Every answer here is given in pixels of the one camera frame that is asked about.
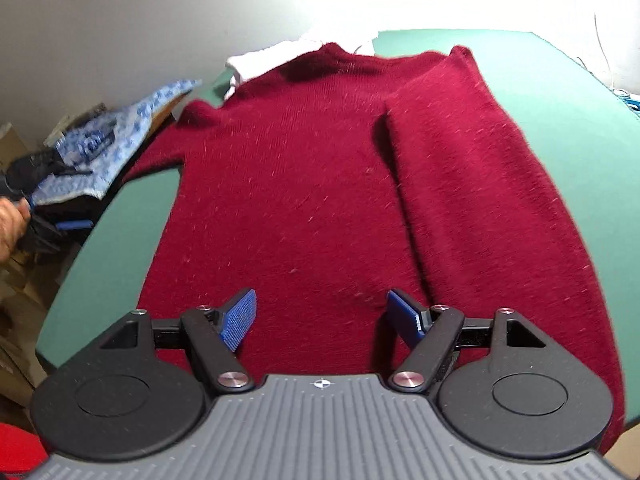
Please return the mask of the person's bare hand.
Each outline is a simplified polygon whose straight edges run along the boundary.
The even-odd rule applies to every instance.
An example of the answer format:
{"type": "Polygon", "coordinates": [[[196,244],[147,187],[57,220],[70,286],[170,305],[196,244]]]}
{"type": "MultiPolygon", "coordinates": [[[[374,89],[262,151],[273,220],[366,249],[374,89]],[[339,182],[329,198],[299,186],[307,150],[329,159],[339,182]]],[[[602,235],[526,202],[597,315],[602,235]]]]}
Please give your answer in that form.
{"type": "Polygon", "coordinates": [[[30,220],[30,207],[24,198],[12,202],[0,200],[0,261],[5,264],[14,252],[17,242],[24,236],[30,220]]]}

